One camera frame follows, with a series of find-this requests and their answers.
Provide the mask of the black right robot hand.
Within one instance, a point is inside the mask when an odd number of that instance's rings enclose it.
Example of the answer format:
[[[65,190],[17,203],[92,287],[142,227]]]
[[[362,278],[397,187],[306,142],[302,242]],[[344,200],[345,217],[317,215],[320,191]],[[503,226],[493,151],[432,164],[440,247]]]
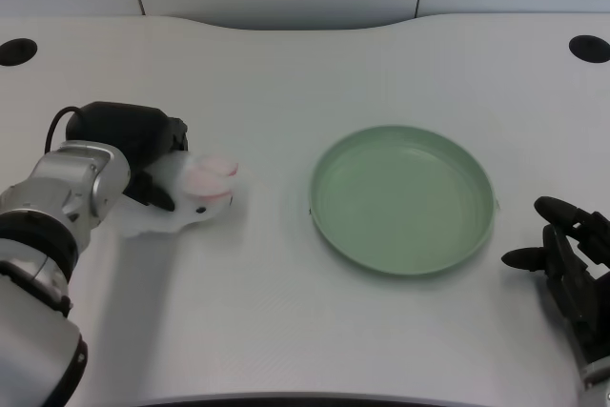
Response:
[[[560,313],[572,328],[588,364],[609,356],[609,275],[594,278],[578,256],[609,264],[609,220],[570,203],[542,196],[534,204],[546,221],[540,247],[506,253],[502,262],[515,269],[542,271]]]

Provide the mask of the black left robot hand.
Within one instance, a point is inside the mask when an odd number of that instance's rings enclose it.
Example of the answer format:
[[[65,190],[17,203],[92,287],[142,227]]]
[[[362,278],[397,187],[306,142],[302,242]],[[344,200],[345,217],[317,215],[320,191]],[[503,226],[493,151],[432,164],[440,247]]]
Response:
[[[188,149],[187,125],[161,110],[113,102],[93,102],[68,121],[66,138],[111,145],[127,159],[131,179],[124,195],[145,205],[172,212],[169,193],[147,171],[155,161]]]

